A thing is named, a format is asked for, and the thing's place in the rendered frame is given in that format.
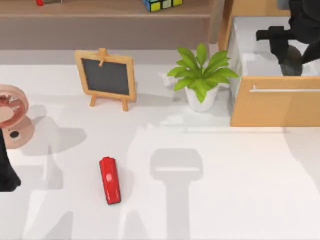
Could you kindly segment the dark grey rounded object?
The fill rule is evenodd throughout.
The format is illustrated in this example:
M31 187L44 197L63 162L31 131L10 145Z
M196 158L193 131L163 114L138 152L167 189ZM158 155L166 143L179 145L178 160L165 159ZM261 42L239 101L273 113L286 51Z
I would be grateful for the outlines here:
M289 45L287 54L280 64L283 76L301 76L303 72L302 55L300 51L292 45Z

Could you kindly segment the wooden cupboard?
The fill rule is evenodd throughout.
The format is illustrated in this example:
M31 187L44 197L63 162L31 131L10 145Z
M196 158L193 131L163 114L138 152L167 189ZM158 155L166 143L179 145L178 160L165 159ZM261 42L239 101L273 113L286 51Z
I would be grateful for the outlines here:
M290 17L288 0L222 0L219 50L228 48L235 17Z

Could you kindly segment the pale wooden drawer front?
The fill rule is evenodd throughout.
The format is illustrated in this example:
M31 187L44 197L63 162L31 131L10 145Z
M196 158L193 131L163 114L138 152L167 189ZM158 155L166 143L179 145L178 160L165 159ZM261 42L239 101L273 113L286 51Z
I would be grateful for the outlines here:
M249 92L320 89L320 76L244 76L235 99L232 127L320 127L319 92Z

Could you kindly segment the green plant in white pot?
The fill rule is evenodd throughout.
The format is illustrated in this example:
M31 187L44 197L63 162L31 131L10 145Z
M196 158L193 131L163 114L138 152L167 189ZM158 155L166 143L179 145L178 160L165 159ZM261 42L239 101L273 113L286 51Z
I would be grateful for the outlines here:
M239 75L229 68L227 50L219 50L208 56L207 47L199 43L195 53L185 47L178 47L181 59L167 73L176 79L173 90L185 90L189 107L195 112L210 110L216 101L219 85L230 85L230 79Z

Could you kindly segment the coloured puzzle cube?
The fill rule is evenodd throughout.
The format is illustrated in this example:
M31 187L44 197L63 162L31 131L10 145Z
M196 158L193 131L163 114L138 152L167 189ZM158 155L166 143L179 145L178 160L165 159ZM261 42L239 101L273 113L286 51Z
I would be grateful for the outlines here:
M142 0L146 9L151 13L180 6L183 2L184 0Z

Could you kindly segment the wooden framed blackboard easel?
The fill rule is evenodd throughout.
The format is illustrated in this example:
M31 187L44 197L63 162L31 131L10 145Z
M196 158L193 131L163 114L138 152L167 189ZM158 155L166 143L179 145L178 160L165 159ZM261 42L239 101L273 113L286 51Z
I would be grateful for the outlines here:
M105 48L97 52L76 50L74 60L83 92L91 96L90 106L97 98L121 101L122 110L137 99L134 59L131 56L110 54Z

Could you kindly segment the wooden open shelf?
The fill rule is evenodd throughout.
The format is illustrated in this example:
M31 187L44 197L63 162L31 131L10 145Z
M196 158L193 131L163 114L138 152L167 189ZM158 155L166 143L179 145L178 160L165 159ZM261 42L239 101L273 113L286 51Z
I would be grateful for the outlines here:
M0 0L0 50L167 50L213 41L214 0L147 11L142 0Z

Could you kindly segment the red stapler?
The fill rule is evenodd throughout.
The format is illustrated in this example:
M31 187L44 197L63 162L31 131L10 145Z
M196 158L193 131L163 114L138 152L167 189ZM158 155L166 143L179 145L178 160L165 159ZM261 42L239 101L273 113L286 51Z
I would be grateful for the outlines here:
M121 202L121 191L118 178L116 160L106 156L99 161L100 174L108 205Z

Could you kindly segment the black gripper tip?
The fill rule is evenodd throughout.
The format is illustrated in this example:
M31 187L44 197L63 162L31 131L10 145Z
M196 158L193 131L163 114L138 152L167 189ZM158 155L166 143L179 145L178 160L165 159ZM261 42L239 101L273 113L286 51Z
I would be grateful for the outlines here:
M21 179L10 163L3 130L0 128L0 192L13 192L21 184Z

